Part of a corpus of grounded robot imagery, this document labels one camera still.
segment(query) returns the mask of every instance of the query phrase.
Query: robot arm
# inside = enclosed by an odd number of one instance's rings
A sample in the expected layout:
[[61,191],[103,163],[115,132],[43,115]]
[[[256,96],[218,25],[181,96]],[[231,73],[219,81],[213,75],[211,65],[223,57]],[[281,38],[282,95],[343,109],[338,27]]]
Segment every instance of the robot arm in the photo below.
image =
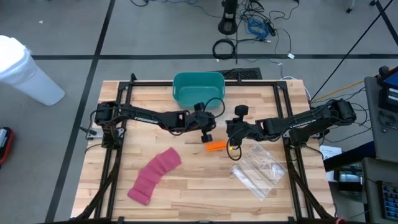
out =
[[342,99],[330,100],[324,105],[287,118],[256,120],[255,124],[243,121],[243,116],[248,114],[247,106],[235,107],[235,114],[239,117],[226,121],[226,132],[231,146],[240,146],[244,138],[255,141],[277,141],[287,131],[291,145],[298,146],[305,144],[311,135],[322,133],[330,126],[346,126],[356,120],[351,104]]
[[124,130],[116,127],[122,121],[133,119],[149,124],[156,124],[170,134],[179,136],[189,131],[201,130],[202,142],[212,141],[207,132],[216,127],[215,117],[212,113],[204,111],[205,104],[198,103],[194,106],[195,112],[169,111],[159,113],[132,106],[128,103],[119,105],[116,102],[103,102],[97,105],[95,123],[102,127],[104,132],[102,147],[117,149],[120,146],[119,136]]

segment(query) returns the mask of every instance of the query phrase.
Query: wooden tabletop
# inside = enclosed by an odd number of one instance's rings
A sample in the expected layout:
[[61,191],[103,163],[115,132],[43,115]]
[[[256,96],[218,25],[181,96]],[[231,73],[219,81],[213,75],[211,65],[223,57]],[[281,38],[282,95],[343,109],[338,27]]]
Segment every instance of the wooden tabletop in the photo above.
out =
[[[118,84],[119,81],[105,81],[99,102],[115,100]],[[293,112],[301,113],[308,110],[303,82],[291,80],[287,81],[287,84]],[[211,132],[214,140],[227,139],[224,120],[235,117],[236,105],[249,106],[249,114],[245,117],[245,121],[249,123],[256,119],[277,117],[272,87],[226,86],[225,90],[226,111],[223,116],[217,118],[217,128]],[[282,91],[280,95],[286,116]],[[159,112],[180,109],[172,97],[171,86],[134,86],[130,103]],[[295,216],[287,174],[269,195],[260,201],[242,182],[230,174],[229,170],[235,162],[228,158],[226,151],[206,152],[200,136],[200,131],[194,131],[175,137],[156,125],[128,121],[113,219],[124,216],[130,221],[284,221],[288,216]],[[90,141],[88,146],[98,143],[100,140]],[[243,154],[255,143],[245,139],[242,145]],[[286,167],[281,140],[259,144]],[[319,149],[315,140],[310,140],[308,145]],[[127,191],[134,185],[138,171],[156,154],[169,147],[173,147],[180,154],[182,165],[163,176],[148,206],[127,197]],[[325,209],[334,214],[333,199],[321,155],[303,148],[302,156],[310,190]],[[71,217],[80,214],[97,192],[104,157],[105,150],[99,146],[86,153]],[[298,189],[303,215],[306,216],[303,194],[299,187]],[[108,196],[105,196],[103,210],[107,201]]]

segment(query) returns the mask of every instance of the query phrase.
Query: clear plastic bag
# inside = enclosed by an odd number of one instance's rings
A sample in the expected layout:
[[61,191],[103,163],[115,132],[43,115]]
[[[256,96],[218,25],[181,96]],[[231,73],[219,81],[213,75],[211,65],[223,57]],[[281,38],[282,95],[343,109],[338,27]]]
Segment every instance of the clear plastic bag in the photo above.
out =
[[287,170],[263,147],[255,144],[232,166],[231,172],[262,201]]

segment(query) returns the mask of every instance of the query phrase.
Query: black metal frame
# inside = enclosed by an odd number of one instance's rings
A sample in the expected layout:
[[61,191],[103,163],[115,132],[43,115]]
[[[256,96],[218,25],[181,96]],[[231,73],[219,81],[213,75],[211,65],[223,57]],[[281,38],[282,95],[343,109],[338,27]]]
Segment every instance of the black metal frame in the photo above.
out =
[[[132,88],[134,86],[172,86],[171,81],[160,81],[160,82],[135,82],[135,81],[136,81],[136,77],[134,76],[134,74],[132,74],[131,80],[129,82],[120,82],[119,83],[118,94],[116,96],[116,101],[118,103],[122,103],[121,102],[122,94],[123,94],[124,90],[127,91],[126,102],[130,102]],[[269,82],[269,81],[239,80],[239,81],[228,81],[228,82],[226,82],[226,86],[271,86],[273,88],[274,95],[275,95],[275,102],[276,102],[276,106],[277,106],[278,117],[283,118],[284,114],[283,114],[282,103],[281,103],[280,95],[279,95],[279,89],[281,89],[284,94],[285,105],[287,108],[287,116],[293,115],[286,81]],[[122,129],[126,128],[126,123],[127,123],[127,121],[122,122],[122,124],[121,124]],[[104,158],[103,171],[102,171],[102,175],[101,175],[101,187],[100,187],[99,192],[95,196],[95,197],[98,196],[97,197],[98,204],[95,207],[94,219],[84,220],[84,221],[83,220],[73,220],[73,222],[81,221],[84,223],[91,223],[91,222],[94,223],[94,222],[98,222],[98,221],[102,221],[102,220],[109,221],[112,218],[114,200],[115,200],[115,195],[116,195],[116,187],[117,187],[117,183],[118,183],[118,174],[119,174],[119,168],[120,168],[120,163],[121,163],[121,155],[122,155],[122,150],[123,150],[124,133],[120,136],[120,138],[122,141],[122,145],[121,145],[120,149],[115,149],[116,157],[114,160],[114,167],[111,171],[112,174],[109,174],[109,175],[108,175],[108,171],[109,171],[109,165],[111,162],[112,149],[107,149],[107,151],[106,151],[106,155]],[[302,221],[307,220],[309,223],[311,223],[311,222],[316,223],[316,221],[320,221],[320,220],[314,219],[313,207],[312,207],[310,200],[307,198],[307,197],[312,197],[312,199],[314,199],[315,197],[313,197],[313,195],[310,193],[310,191],[308,189],[304,190],[304,192],[306,192],[306,191],[307,191],[307,193],[309,192],[309,194],[304,194],[308,218],[303,219],[302,212],[301,212],[299,193],[297,191],[296,184],[299,184],[299,186],[302,189],[303,189],[303,187],[306,188],[307,187],[307,178],[305,175],[305,169],[304,169],[304,164],[303,164],[300,149],[298,147],[294,148],[295,153],[296,153],[297,163],[298,163],[298,172],[300,174],[299,179],[298,179],[297,176],[294,177],[294,175],[297,174],[297,171],[295,170],[295,168],[293,166],[292,156],[290,153],[291,148],[290,148],[290,144],[286,138],[283,139],[283,144],[284,144],[286,161],[288,163],[287,170],[288,170],[289,178],[290,178],[290,188],[292,191],[293,205],[294,205],[296,217],[298,219],[301,218]],[[104,195],[103,192],[108,188],[109,185],[111,187],[111,190],[109,193],[109,201],[108,201],[106,216],[105,216],[105,218],[100,218],[101,217],[101,209],[103,206],[103,195]],[[87,213],[82,218],[88,218],[88,216],[90,216],[89,213]],[[275,223],[275,224],[294,223],[294,219],[292,217],[287,217],[287,218],[289,218],[289,220],[286,222],[261,222],[261,223],[269,223],[269,224],[271,224],[271,223]],[[121,217],[119,219],[119,221],[115,222],[115,223],[131,223],[131,224],[133,224],[133,223],[142,223],[142,222],[124,222],[123,217]],[[228,223],[243,224],[243,223],[255,223],[255,222],[228,222]]]

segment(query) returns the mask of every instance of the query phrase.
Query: black keyboard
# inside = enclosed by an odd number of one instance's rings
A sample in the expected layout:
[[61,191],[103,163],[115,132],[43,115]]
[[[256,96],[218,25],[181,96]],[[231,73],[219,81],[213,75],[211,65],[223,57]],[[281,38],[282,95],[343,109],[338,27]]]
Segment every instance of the black keyboard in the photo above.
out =
[[382,217],[398,221],[398,184],[378,181]]
[[261,80],[260,68],[234,68],[231,70],[215,71],[220,72],[226,80]]

